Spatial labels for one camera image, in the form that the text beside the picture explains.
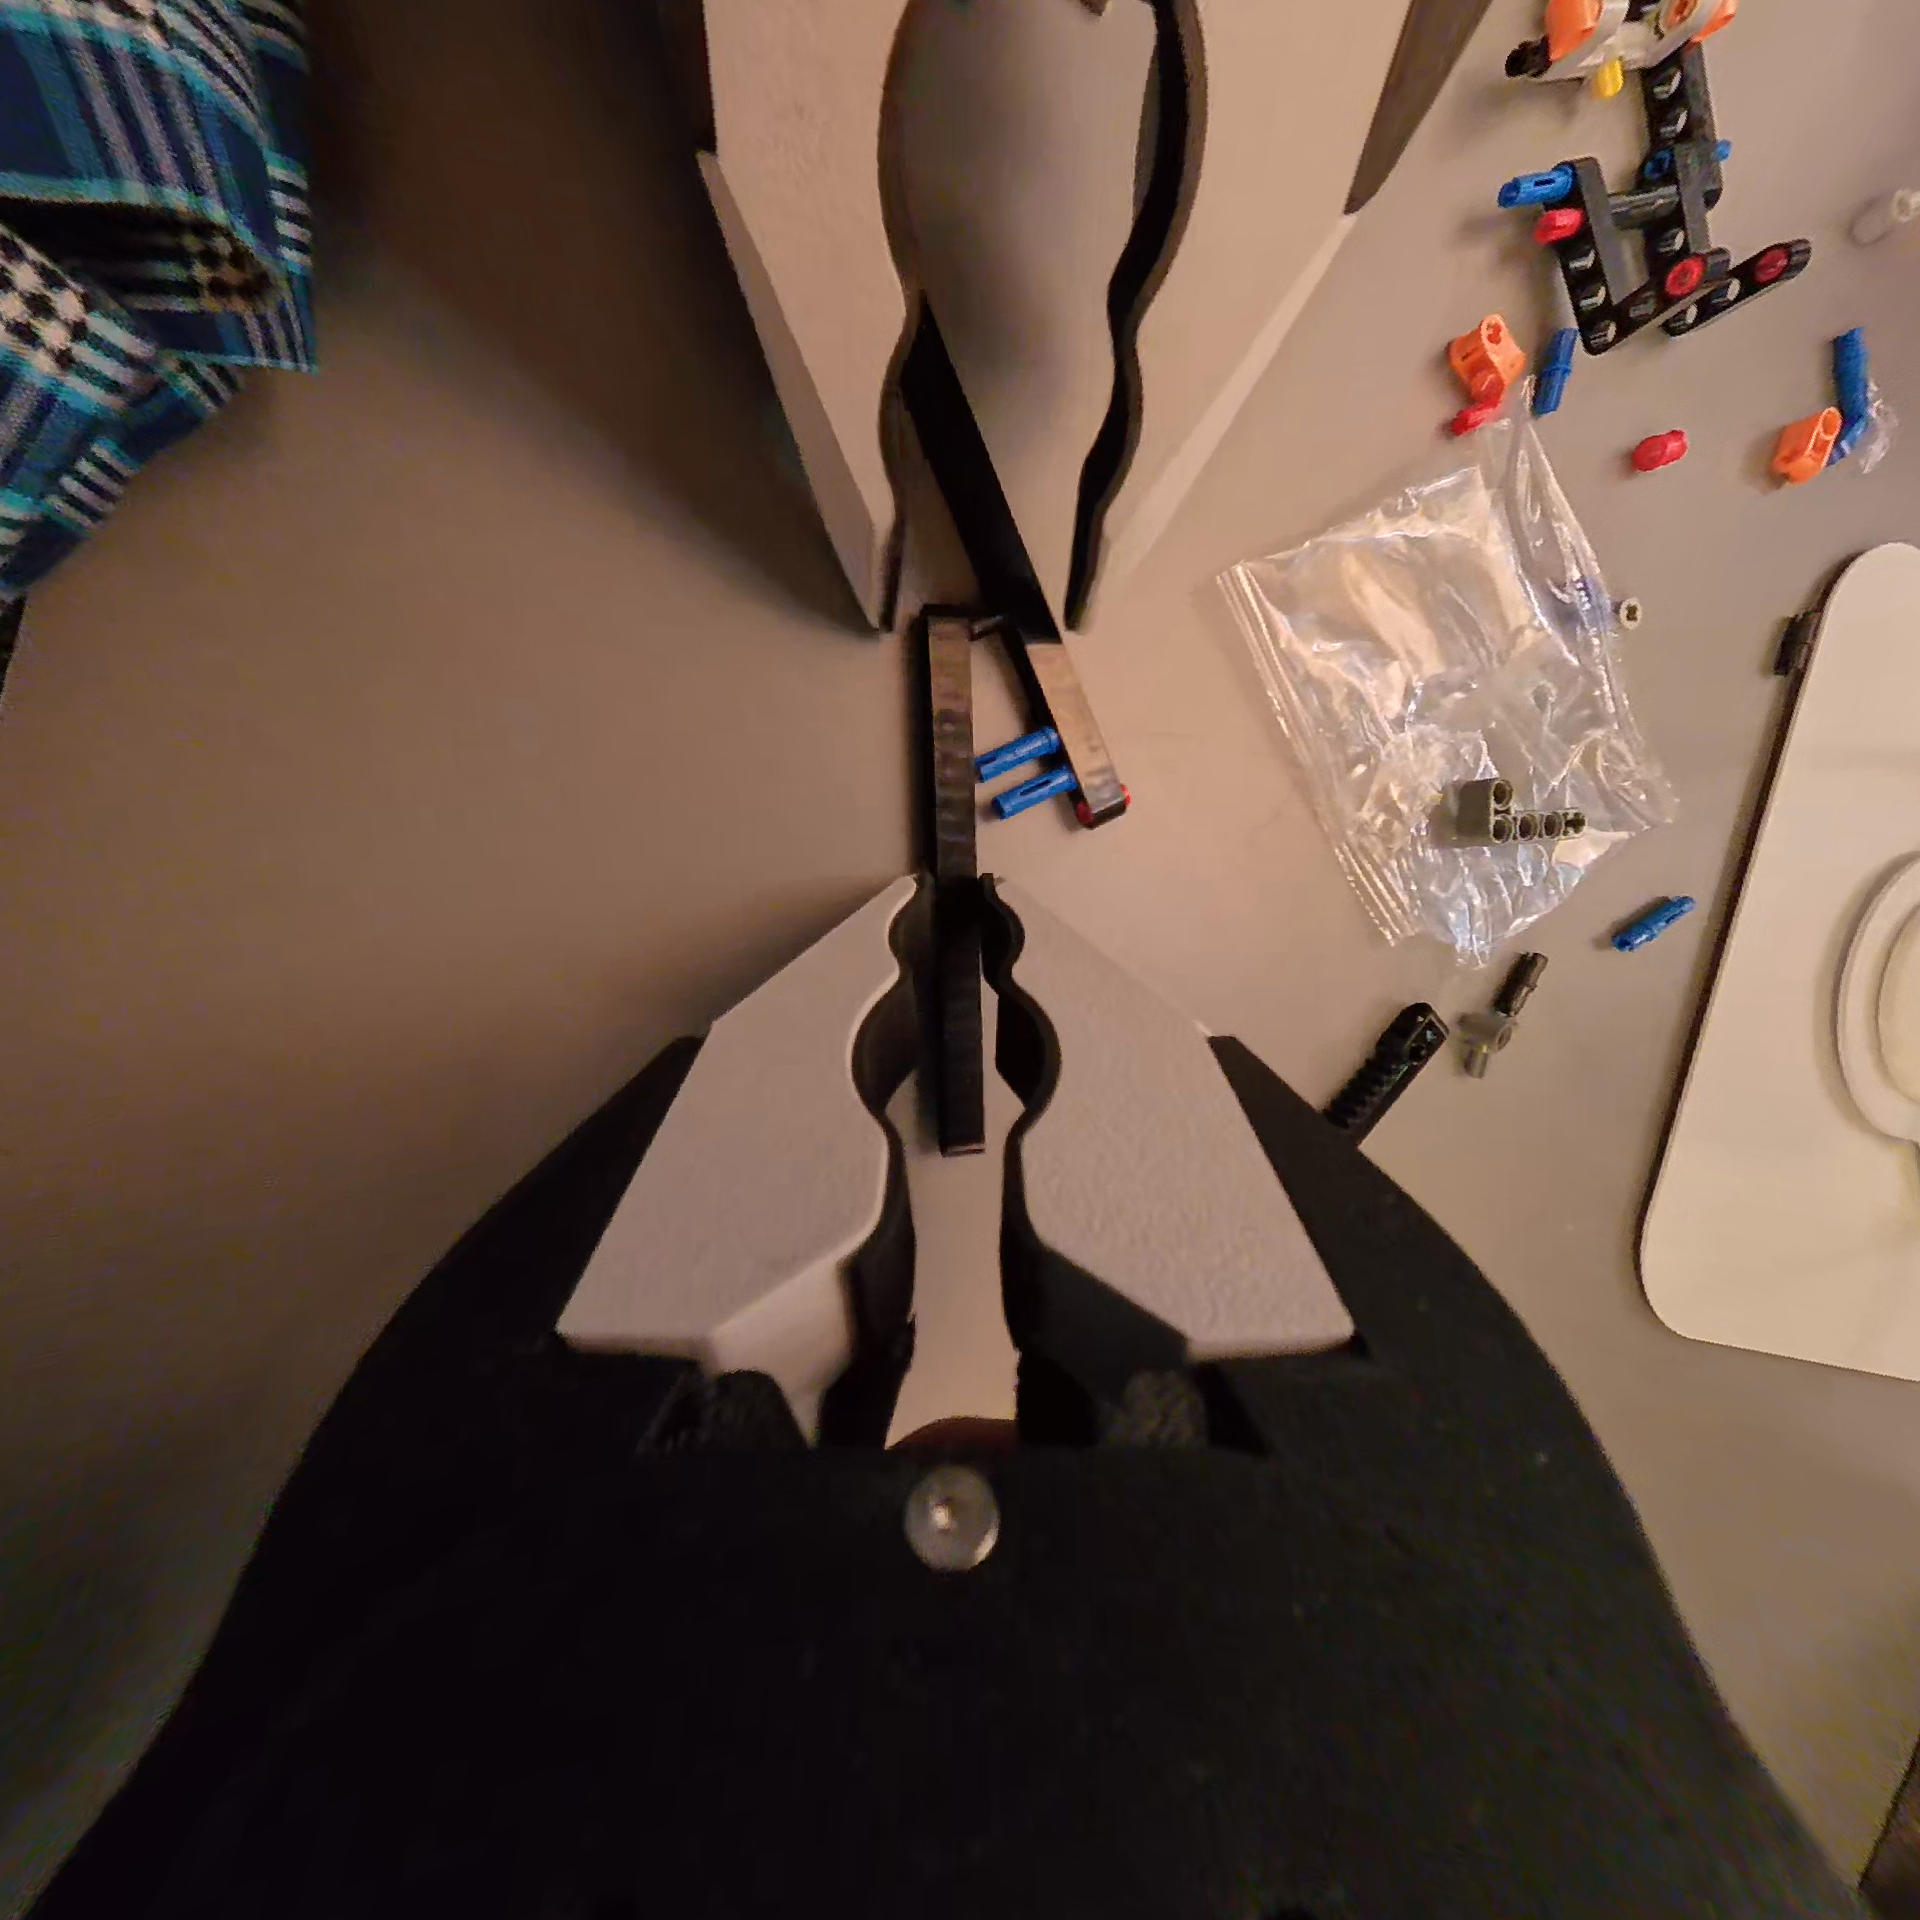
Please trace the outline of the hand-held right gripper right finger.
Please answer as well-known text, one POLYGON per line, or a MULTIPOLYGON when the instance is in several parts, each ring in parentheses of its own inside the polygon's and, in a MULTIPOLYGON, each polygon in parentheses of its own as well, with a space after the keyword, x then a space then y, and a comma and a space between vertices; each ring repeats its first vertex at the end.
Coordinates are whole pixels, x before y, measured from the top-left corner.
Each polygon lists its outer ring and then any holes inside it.
POLYGON ((1024 1442, 1229 1442, 1227 1381, 1339 1369, 1352 1313, 1213 1036, 1021 885, 980 885, 1014 1092, 998 1287, 1024 1442))

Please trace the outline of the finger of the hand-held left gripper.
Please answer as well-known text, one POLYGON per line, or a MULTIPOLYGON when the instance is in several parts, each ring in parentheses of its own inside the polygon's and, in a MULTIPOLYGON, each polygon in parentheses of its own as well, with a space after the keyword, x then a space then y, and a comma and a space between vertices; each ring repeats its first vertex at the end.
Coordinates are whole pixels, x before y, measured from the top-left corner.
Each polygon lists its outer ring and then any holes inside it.
POLYGON ((1065 626, 1144 559, 1349 236, 1397 3, 1150 4, 1113 387, 1078 476, 1065 626))
POLYGON ((905 3, 701 4, 699 165, 831 553, 893 626, 900 507, 889 394, 907 296, 883 200, 883 107, 905 3))

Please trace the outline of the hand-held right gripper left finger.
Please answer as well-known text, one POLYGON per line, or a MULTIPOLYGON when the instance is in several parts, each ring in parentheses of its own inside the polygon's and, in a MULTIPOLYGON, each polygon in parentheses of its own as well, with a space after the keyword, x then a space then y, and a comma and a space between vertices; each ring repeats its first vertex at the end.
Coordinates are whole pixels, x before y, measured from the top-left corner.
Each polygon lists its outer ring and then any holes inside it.
POLYGON ((923 890, 899 879, 717 1017, 560 1340, 777 1384, 804 1437, 883 1445, 913 1357, 892 1104, 919 1068, 923 890))

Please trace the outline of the long black lego beam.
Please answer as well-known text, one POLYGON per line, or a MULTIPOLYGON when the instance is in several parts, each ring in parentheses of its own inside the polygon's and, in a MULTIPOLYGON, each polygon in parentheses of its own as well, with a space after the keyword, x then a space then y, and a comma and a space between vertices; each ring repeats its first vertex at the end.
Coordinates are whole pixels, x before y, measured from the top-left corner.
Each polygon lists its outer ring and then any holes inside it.
POLYGON ((926 666, 920 841, 931 880, 933 1103, 942 1155, 967 1160, 988 1144, 972 703, 976 621, 963 608, 926 608, 919 634, 926 666))

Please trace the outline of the black beam assembly blue pins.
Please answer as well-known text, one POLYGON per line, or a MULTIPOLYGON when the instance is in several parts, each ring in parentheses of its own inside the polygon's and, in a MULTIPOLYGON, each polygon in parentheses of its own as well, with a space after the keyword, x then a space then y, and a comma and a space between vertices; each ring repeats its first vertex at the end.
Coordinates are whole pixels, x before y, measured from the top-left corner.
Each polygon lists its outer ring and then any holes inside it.
POLYGON ((1075 817, 1101 828, 1125 817, 1132 796, 1071 666, 1065 634, 1025 553, 988 442, 926 296, 916 301, 899 373, 900 401, 923 465, 976 580, 976 602, 1014 657, 1014 673, 1060 739, 1075 779, 1075 817))

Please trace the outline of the black lego gear rack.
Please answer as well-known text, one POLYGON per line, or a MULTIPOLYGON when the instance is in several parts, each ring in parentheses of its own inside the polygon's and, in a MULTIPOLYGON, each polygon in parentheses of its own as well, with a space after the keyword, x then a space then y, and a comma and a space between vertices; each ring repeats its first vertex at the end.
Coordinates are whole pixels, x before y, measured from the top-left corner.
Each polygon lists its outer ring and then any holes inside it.
POLYGON ((1324 1119, 1339 1135, 1363 1140, 1395 1108, 1421 1069, 1447 1047, 1448 1023, 1427 1002, 1403 1007, 1366 1058, 1329 1097, 1324 1119))

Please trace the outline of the multicoloured lego chassis assembly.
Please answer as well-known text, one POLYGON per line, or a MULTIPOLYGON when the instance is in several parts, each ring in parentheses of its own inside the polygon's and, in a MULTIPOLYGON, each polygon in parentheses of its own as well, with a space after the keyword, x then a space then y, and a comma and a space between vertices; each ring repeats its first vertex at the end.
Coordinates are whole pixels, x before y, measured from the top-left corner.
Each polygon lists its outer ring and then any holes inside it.
POLYGON ((1496 192, 1500 209, 1531 215, 1587 355, 1646 330, 1685 339, 1807 269, 1804 236, 1745 256, 1711 241, 1733 148, 1716 131, 1704 45, 1735 17, 1737 3, 1548 3, 1541 33, 1504 63, 1510 80, 1535 87, 1638 90, 1644 156, 1630 185, 1608 185, 1584 156, 1496 192))

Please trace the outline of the dark grey angled lego beam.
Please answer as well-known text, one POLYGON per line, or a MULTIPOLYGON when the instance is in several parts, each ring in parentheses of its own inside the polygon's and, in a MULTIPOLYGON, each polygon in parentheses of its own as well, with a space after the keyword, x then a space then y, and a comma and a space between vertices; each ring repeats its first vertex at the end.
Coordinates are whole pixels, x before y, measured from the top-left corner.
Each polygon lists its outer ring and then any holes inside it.
POLYGON ((1589 813, 1574 808, 1524 808, 1517 788, 1502 778, 1455 784, 1433 811, 1443 841, 1451 848, 1544 848, 1589 840, 1589 813))

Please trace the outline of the clear zip bag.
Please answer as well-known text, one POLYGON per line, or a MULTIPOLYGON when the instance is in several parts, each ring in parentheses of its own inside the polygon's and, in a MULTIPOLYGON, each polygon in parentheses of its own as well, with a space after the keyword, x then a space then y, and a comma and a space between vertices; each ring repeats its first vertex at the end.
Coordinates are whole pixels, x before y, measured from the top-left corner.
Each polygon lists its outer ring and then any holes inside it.
POLYGON ((1599 561, 1528 418, 1454 444, 1375 506, 1216 576, 1288 768, 1389 944, 1483 967, 1676 793, 1624 690, 1624 634, 1582 631, 1560 586, 1599 561), (1502 778, 1591 834, 1451 848, 1433 811, 1502 778))

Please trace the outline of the white book stand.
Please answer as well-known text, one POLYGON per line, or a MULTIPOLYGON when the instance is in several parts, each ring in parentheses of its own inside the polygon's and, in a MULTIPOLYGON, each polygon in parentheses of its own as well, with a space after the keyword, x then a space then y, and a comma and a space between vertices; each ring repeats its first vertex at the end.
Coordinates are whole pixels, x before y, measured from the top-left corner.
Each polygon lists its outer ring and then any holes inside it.
POLYGON ((1670 1332, 1918 1379, 1918 556, 1806 624, 1638 1225, 1670 1332))

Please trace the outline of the blue plaid shirt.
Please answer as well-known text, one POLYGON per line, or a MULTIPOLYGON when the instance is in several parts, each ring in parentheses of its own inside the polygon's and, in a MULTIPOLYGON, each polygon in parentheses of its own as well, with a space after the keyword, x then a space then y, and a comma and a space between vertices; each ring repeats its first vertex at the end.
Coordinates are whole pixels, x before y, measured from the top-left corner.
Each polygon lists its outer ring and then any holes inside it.
POLYGON ((1 595, 253 371, 310 373, 305 4, 1 4, 1 595))

